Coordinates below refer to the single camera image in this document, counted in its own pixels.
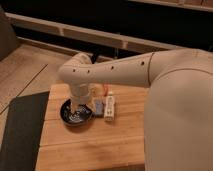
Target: black bowl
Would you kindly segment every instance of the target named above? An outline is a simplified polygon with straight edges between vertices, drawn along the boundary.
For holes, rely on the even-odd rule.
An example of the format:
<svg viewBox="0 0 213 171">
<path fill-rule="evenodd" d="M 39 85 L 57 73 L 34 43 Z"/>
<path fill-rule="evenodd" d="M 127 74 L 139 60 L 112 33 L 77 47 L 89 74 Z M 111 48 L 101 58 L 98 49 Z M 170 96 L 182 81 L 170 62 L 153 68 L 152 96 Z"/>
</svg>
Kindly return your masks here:
<svg viewBox="0 0 213 171">
<path fill-rule="evenodd" d="M 70 109 L 71 100 L 63 103 L 60 110 L 61 119 L 68 126 L 79 126 L 85 124 L 92 117 L 92 110 L 86 105 L 79 105 L 77 110 L 72 113 Z"/>
</svg>

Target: gray mat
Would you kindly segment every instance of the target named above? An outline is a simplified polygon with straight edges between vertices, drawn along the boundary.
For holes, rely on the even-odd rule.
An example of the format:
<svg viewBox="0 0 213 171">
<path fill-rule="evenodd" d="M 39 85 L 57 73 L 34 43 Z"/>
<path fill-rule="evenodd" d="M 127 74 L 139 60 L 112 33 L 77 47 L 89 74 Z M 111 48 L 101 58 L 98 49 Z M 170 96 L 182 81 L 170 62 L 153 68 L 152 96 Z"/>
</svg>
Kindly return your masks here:
<svg viewBox="0 0 213 171">
<path fill-rule="evenodd" d="M 0 171 L 34 171 L 48 92 L 11 101 L 0 151 Z"/>
</svg>

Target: wood grain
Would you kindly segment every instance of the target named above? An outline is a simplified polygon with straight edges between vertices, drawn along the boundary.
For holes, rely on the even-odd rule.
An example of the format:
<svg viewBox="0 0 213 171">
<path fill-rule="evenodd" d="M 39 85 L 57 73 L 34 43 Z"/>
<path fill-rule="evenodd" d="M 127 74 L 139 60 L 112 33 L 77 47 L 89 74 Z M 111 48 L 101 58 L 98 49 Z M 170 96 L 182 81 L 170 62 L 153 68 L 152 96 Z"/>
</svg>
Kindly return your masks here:
<svg viewBox="0 0 213 171">
<path fill-rule="evenodd" d="M 102 85 L 92 85 L 91 89 L 94 98 L 104 99 Z M 52 85 L 37 171 L 100 170 L 144 164 L 143 112 L 148 89 L 118 85 L 109 85 L 109 89 L 116 99 L 114 122 L 96 118 L 80 127 L 67 127 L 59 111 L 69 98 L 69 86 Z"/>
<path fill-rule="evenodd" d="M 99 170 L 144 164 L 143 137 L 41 147 L 36 171 Z"/>
</svg>

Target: wooden table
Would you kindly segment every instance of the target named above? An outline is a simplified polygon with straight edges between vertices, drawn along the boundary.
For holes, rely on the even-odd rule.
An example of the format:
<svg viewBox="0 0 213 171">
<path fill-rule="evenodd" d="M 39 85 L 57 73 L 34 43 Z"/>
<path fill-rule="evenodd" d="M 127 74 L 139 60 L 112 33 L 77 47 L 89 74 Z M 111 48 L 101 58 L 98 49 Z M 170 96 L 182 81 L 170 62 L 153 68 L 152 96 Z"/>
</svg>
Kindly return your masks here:
<svg viewBox="0 0 213 171">
<path fill-rule="evenodd" d="M 69 98 L 66 84 L 51 87 L 36 165 L 37 171 L 100 170 L 144 164 L 143 111 L 147 89 L 109 85 L 116 98 L 115 121 L 96 118 L 80 127 L 60 119 Z M 102 85 L 93 96 L 103 97 Z"/>
</svg>

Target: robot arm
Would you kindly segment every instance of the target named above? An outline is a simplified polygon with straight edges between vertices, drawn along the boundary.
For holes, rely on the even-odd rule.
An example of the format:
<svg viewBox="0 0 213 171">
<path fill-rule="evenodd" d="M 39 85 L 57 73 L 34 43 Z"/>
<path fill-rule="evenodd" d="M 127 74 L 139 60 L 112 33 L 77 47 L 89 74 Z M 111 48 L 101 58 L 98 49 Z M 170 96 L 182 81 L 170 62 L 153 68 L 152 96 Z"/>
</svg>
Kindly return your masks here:
<svg viewBox="0 0 213 171">
<path fill-rule="evenodd" d="M 59 74 L 70 85 L 72 100 L 86 104 L 89 99 L 88 83 L 149 87 L 148 69 L 152 54 L 91 64 L 86 54 L 79 53 L 60 68 Z"/>
<path fill-rule="evenodd" d="M 194 49 L 163 51 L 98 64 L 92 64 L 89 56 L 79 53 L 61 66 L 59 75 L 69 84 L 72 101 L 86 104 L 90 97 L 88 83 L 149 87 L 165 67 L 195 57 L 196 52 Z"/>
<path fill-rule="evenodd" d="M 205 51 L 180 49 L 92 65 L 78 54 L 59 74 L 78 104 L 88 101 L 88 83 L 151 85 L 144 110 L 146 171 L 212 171 L 212 59 Z"/>
</svg>

